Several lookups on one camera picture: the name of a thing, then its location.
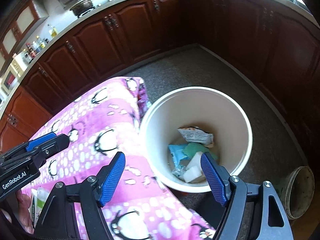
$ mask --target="gray carpet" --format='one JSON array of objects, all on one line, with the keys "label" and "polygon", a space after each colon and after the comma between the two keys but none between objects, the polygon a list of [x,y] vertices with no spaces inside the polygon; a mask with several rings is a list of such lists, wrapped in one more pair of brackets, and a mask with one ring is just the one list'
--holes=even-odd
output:
[{"label": "gray carpet", "polygon": [[[126,75],[144,79],[152,103],[172,90],[188,86],[214,88],[232,97],[247,114],[253,133],[251,156],[239,175],[245,182],[277,183],[303,165],[288,132],[267,103],[237,73],[205,50],[188,49]],[[179,199],[194,209],[202,198],[203,194],[189,194]]]}]

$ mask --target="microwave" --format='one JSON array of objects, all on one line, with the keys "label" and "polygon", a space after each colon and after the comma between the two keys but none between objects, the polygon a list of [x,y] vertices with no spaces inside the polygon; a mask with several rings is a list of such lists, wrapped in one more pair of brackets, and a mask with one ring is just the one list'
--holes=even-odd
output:
[{"label": "microwave", "polygon": [[9,94],[15,84],[18,82],[18,78],[20,77],[18,71],[12,67],[10,64],[4,76],[2,77],[0,86],[1,88]]}]

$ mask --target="white bucket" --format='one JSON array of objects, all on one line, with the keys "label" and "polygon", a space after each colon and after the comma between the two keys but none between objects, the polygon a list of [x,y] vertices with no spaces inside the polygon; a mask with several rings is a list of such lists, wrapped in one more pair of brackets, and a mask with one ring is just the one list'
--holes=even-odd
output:
[{"label": "white bucket", "polygon": [[252,131],[243,109],[231,97],[205,87],[174,90],[159,98],[145,114],[140,138],[155,175],[167,186],[182,192],[208,192],[207,181],[186,183],[172,175],[168,145],[181,138],[177,128],[199,126],[213,133],[219,164],[238,175],[252,149]]},{"label": "white bucket", "polygon": [[300,166],[276,186],[288,219],[301,217],[311,204],[315,178],[308,166]]}]

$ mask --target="pink blanket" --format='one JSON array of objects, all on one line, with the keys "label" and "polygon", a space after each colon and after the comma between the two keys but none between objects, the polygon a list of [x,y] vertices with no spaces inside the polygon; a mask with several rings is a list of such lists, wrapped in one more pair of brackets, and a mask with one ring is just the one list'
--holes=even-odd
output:
[{"label": "pink blanket", "polygon": [[[51,190],[58,182],[80,183],[108,165],[116,152],[126,167],[109,203],[103,208],[114,239],[212,239],[215,233],[196,212],[186,209],[154,177],[140,150],[139,124],[149,106],[141,78],[116,77],[91,89],[45,124],[32,139],[65,133],[70,146],[50,158],[41,175],[22,191]],[[88,239],[79,203],[75,203],[82,239]]]}]

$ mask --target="cooking pot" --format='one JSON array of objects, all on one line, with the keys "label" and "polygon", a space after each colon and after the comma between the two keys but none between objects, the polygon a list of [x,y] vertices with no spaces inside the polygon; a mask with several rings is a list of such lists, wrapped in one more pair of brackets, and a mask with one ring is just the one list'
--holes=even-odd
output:
[{"label": "cooking pot", "polygon": [[87,10],[93,8],[92,0],[78,0],[71,8],[75,16],[79,16]]}]

